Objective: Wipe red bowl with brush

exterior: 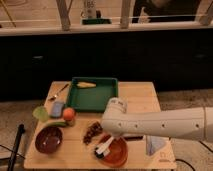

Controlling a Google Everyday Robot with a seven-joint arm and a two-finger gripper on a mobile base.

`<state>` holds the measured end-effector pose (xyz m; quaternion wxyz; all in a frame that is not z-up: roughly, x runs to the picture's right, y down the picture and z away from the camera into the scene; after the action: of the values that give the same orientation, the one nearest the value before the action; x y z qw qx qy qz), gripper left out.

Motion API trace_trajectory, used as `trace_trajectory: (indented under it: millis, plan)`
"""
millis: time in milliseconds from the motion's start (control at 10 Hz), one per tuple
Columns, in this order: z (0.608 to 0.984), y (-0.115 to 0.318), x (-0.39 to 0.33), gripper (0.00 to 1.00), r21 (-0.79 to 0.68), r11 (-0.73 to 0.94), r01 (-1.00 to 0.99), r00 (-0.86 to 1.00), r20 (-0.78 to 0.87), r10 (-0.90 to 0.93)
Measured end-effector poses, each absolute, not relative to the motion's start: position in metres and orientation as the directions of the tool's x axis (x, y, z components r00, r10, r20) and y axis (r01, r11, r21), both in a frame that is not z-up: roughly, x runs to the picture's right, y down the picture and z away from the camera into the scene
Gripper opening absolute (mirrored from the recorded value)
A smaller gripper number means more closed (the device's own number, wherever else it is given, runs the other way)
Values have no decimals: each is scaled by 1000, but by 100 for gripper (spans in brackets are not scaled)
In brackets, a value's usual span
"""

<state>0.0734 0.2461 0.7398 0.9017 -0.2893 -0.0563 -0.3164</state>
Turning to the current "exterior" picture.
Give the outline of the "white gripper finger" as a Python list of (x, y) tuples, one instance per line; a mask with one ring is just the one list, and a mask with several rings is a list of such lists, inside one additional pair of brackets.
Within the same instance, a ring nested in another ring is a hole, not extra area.
[(98, 154), (101, 154), (103, 153), (109, 146), (110, 144), (112, 143), (112, 141), (114, 140), (114, 137), (111, 136), (105, 143), (101, 144), (99, 147), (98, 147), (98, 150), (96, 151)]

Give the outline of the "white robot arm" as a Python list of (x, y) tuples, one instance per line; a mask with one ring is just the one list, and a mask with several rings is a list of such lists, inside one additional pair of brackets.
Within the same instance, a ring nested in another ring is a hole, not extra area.
[(112, 141), (124, 134), (141, 134), (213, 143), (213, 107), (128, 114), (127, 103), (111, 98), (100, 121), (111, 137), (101, 144), (95, 155), (100, 158)]

